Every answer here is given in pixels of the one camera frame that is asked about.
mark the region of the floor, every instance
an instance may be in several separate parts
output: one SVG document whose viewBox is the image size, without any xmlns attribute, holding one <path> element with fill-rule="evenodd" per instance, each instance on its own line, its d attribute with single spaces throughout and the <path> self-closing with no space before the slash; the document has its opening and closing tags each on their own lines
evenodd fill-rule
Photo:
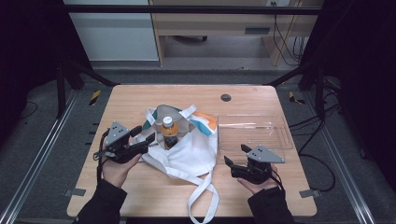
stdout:
<svg viewBox="0 0 396 224">
<path fill-rule="evenodd" d="M 285 58 L 288 63 L 296 63 L 288 55 Z M 170 38 L 163 66 L 155 62 L 93 64 L 99 74 L 120 83 L 248 85 L 271 82 L 295 67 L 285 62 L 272 66 L 259 37 L 229 36 L 210 36 L 206 42 L 200 41 L 199 37 Z M 55 118 L 57 95 L 56 83 L 51 81 L 29 93 L 20 122 L 10 130 L 13 134 L 2 145 L 0 209 L 3 214 L 13 214 L 15 217 L 11 219 L 14 218 L 15 223 L 70 223 L 72 220 L 65 212 L 69 202 L 65 191 L 77 182 L 111 93 L 111 88 L 89 77 L 83 78 L 86 82 L 83 90 L 67 90 L 67 96 L 75 101 L 70 103 L 73 106 L 67 112 L 65 124 L 56 127 L 59 132 L 54 130 L 58 121 Z M 299 78 L 294 77 L 276 87 L 289 125 L 315 116 L 314 90 L 299 91 Z M 89 101 L 97 90 L 101 90 L 100 97 L 95 106 L 91 106 Z M 290 92 L 300 103 L 290 100 Z M 396 223 L 394 192 L 375 162 L 361 157 L 359 145 L 343 118 L 342 108 L 337 106 L 336 96 L 330 91 L 326 93 L 329 96 L 325 106 L 332 109 L 327 113 L 324 127 L 306 145 L 304 153 L 327 164 L 334 172 L 335 184 L 331 190 L 323 190 L 315 198 L 318 207 L 315 216 L 297 217 L 296 220 L 304 223 Z M 318 122 L 312 120 L 314 122 L 306 126 L 290 128 L 298 149 L 318 127 Z M 54 132 L 57 132 L 54 141 L 49 144 L 46 138 Z M 301 157 L 301 161 L 313 189 L 327 189 L 332 185 L 330 170 L 320 162 L 309 157 Z M 11 203 L 15 197 L 20 199 L 20 204 Z M 9 213 L 9 207 L 14 209 L 13 213 Z M 160 222 L 135 219 L 134 223 Z"/>
</svg>

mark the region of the bottle label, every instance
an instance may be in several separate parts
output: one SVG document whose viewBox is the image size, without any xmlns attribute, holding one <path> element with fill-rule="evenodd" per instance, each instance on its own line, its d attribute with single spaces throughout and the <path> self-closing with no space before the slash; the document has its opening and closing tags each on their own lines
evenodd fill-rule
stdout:
<svg viewBox="0 0 396 224">
<path fill-rule="evenodd" d="M 165 147 L 171 148 L 177 143 L 177 136 L 164 136 L 163 141 L 165 143 Z"/>
</svg>

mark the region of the gray floor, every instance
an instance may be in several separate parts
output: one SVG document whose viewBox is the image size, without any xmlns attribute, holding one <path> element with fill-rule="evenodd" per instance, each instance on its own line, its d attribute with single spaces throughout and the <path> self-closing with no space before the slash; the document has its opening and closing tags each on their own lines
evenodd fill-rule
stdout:
<svg viewBox="0 0 396 224">
<path fill-rule="evenodd" d="M 209 37 L 204 43 L 184 38 L 171 38 L 165 58 L 160 67 L 152 63 L 130 63 L 129 68 L 115 63 L 96 64 L 97 71 L 104 77 L 121 83 L 189 83 L 189 84 L 252 84 L 261 85 L 286 74 L 293 66 L 282 63 L 273 67 L 270 64 L 259 37 Z M 277 87 L 279 101 L 284 109 L 288 124 L 294 124 L 314 116 L 309 104 L 300 105 L 289 100 L 293 91 L 296 99 L 307 102 L 314 97 L 311 91 L 299 92 L 293 78 Z M 78 180 L 79 171 L 86 158 L 97 123 L 100 122 L 106 107 L 111 88 L 84 76 L 86 85 L 78 94 L 75 105 L 55 141 L 35 184 L 31 188 L 21 211 L 19 223 L 64 223 L 72 218 L 66 214 L 70 198 L 64 196 L 66 189 L 72 189 Z M 0 179 L 2 194 L 0 209 L 3 211 L 25 174 L 29 171 L 35 155 L 46 139 L 55 121 L 57 98 L 56 83 L 51 81 L 32 90 L 21 119 L 8 141 L 0 151 Z M 101 90 L 94 106 L 89 105 L 92 94 Z M 326 107 L 337 104 L 334 96 L 327 98 Z M 293 140 L 299 149 L 318 125 L 313 123 L 301 130 L 293 131 Z M 348 171 L 361 196 L 367 203 L 376 223 L 396 223 L 396 195 L 389 188 L 374 161 L 361 158 L 359 146 L 350 132 L 342 113 L 328 113 L 325 129 L 329 131 L 337 150 L 340 151 Z M 319 132 L 307 145 L 304 153 L 314 155 L 336 170 Z M 332 183 L 331 175 L 318 162 L 301 158 L 304 171 L 311 186 L 327 188 Z M 315 198 L 318 213 L 313 217 L 297 217 L 305 223 L 364 223 L 358 219 L 354 203 L 346 187 L 336 173 L 336 184 L 329 192 L 322 192 Z M 148 223 L 138 219 L 135 223 Z"/>
</svg>

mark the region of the wooden table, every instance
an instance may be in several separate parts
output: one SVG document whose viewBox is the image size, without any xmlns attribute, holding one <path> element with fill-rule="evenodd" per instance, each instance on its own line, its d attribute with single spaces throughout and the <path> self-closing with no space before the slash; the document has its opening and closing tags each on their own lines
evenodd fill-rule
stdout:
<svg viewBox="0 0 396 224">
<path fill-rule="evenodd" d="M 224 93 L 231 95 L 232 100 L 222 101 L 220 96 Z M 110 95 L 76 185 L 77 189 L 85 189 L 86 193 L 84 196 L 72 196 L 67 214 L 75 217 L 94 194 L 97 162 L 92 159 L 92 154 L 98 150 L 101 135 L 111 126 L 113 120 L 133 128 L 143 124 L 148 107 L 172 105 L 187 108 L 192 104 L 196 105 L 199 111 L 214 116 L 277 114 L 284 118 L 276 90 L 269 86 L 117 86 Z M 309 187 L 292 139 L 291 145 L 292 149 L 284 150 L 286 162 L 276 165 L 287 192 L 288 206 L 294 216 L 313 216 L 317 212 L 313 198 L 301 198 L 299 193 Z M 252 216 L 247 202 L 251 196 L 250 191 L 231 177 L 230 168 L 223 161 L 219 161 L 215 166 L 213 184 L 220 196 L 216 217 Z M 128 192 L 120 210 L 123 217 L 187 217 L 187 200 L 196 186 L 183 180 L 172 179 L 150 165 L 140 162 L 131 170 L 122 188 Z M 192 213 L 196 217 L 204 217 L 210 199 L 211 193 L 205 192 L 195 203 Z"/>
</svg>

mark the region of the plastic lid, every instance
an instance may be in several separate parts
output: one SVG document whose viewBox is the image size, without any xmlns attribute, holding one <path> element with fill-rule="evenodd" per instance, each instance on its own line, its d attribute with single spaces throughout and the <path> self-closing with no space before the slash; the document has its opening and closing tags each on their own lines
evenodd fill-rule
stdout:
<svg viewBox="0 0 396 224">
<path fill-rule="evenodd" d="M 165 128 L 170 128 L 170 127 L 172 127 L 172 125 L 173 125 L 173 121 L 172 121 L 172 118 L 171 118 L 171 117 L 165 117 L 165 118 L 163 118 L 163 126 L 164 126 Z"/>
</svg>

